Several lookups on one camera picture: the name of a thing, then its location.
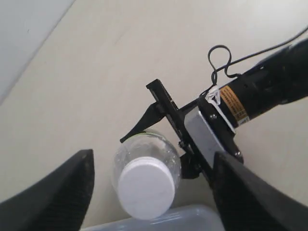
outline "black cable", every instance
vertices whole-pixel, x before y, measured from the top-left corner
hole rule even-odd
[[[285,42],[282,42],[282,43],[280,43],[280,44],[278,44],[278,45],[275,45],[275,46],[269,47],[269,48],[267,48],[267,49],[258,51],[258,52],[256,52],[256,53],[250,54],[250,55],[248,55],[248,56],[245,56],[245,57],[243,57],[243,58],[241,58],[241,59],[238,59],[238,60],[235,60],[235,61],[233,61],[233,62],[231,62],[232,55],[231,55],[230,49],[229,49],[227,46],[225,46],[225,45],[217,45],[217,46],[212,47],[212,48],[208,51],[207,58],[208,58],[209,63],[211,64],[212,68],[214,69],[214,71],[212,72],[212,75],[211,75],[211,79],[212,79],[212,83],[213,83],[213,84],[212,84],[212,86],[211,86],[210,88],[208,88],[207,90],[203,91],[200,95],[205,94],[205,93],[208,92],[213,86],[217,85],[217,78],[218,78],[218,74],[217,74],[217,73],[218,73],[219,71],[221,71],[221,70],[224,69],[224,72],[225,72],[226,76],[229,77],[229,78],[238,77],[238,76],[240,76],[241,74],[232,74],[232,75],[229,75],[229,74],[228,74],[228,68],[229,68],[229,66],[234,65],[234,64],[237,64],[237,63],[239,63],[239,62],[241,62],[241,61],[243,61],[243,60],[252,58],[252,57],[257,56],[257,55],[259,55],[259,54],[262,54],[262,53],[265,53],[265,52],[274,50],[274,49],[279,48],[279,47],[282,47],[282,46],[284,46],[284,45],[286,45],[286,44],[288,44],[288,43],[294,41],[295,39],[297,39],[298,37],[300,37],[301,35],[303,35],[306,31],[308,31],[308,26],[305,27],[305,29],[303,29],[302,31],[300,31],[298,34],[296,34],[294,37],[290,38],[289,40],[287,40],[287,41],[285,41]],[[224,66],[221,66],[221,67],[218,68],[218,69],[216,69],[216,68],[214,67],[214,65],[212,64],[211,59],[210,59],[211,53],[212,53],[215,49],[217,49],[217,48],[224,48],[224,49],[226,49],[226,50],[229,52],[229,60],[228,60],[227,64],[225,64]]]

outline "clear plastic container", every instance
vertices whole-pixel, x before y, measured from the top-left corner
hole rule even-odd
[[[180,158],[174,146],[156,133],[127,139],[117,150],[112,184],[132,217],[153,219],[171,206],[180,182]]]

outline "white cable tie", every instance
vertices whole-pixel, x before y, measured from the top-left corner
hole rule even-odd
[[[232,126],[232,124],[230,123],[228,118],[225,116],[225,114],[222,112],[222,110],[218,106],[218,105],[220,105],[220,91],[219,91],[219,88],[218,88],[217,85],[213,86],[208,91],[208,93],[205,96],[205,99],[208,103],[212,104],[215,107],[215,109],[218,111],[218,113],[221,115],[221,117],[226,121],[226,123],[229,126],[229,128],[231,129],[231,131],[235,134],[234,127]]]

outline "white bottle cap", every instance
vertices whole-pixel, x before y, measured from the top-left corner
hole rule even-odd
[[[170,208],[175,185],[163,162],[153,157],[140,157],[123,169],[117,193],[122,207],[132,217],[153,219]]]

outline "clear plastic bottle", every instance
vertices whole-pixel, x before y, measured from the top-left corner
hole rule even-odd
[[[157,133],[141,133],[117,150],[112,184],[122,207],[132,217],[153,219],[171,206],[180,182],[180,158]]]

